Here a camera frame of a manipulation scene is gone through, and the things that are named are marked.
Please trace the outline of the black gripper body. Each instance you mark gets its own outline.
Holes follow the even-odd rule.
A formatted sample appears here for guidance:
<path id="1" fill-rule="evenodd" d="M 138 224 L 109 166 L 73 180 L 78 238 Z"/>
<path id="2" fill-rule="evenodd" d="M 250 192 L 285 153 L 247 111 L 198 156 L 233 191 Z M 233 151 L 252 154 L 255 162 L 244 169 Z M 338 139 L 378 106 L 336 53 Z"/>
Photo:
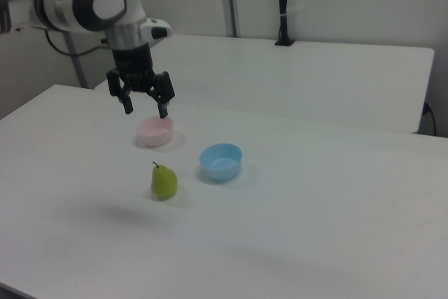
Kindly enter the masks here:
<path id="1" fill-rule="evenodd" d="M 119 78 L 127 90 L 148 92 L 153 87 L 153 61 L 149 45 L 137 48 L 112 50 Z"/>

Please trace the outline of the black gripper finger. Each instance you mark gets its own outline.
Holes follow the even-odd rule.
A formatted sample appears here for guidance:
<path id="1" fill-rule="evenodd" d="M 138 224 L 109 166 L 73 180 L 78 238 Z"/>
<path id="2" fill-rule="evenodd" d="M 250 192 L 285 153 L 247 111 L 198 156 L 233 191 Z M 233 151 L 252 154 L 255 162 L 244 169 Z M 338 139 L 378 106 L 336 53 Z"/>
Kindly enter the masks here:
<path id="1" fill-rule="evenodd" d="M 130 98 L 131 87 L 120 78 L 120 72 L 117 69 L 112 69 L 106 74 L 109 93 L 112 97 L 117 97 L 119 102 L 123 105 L 127 115 L 133 112 L 132 101 Z"/>
<path id="2" fill-rule="evenodd" d="M 165 119 L 168 116 L 167 107 L 175 97 L 174 87 L 169 73 L 163 71 L 160 74 L 154 74 L 148 84 L 146 94 L 157 102 L 159 117 Z"/>

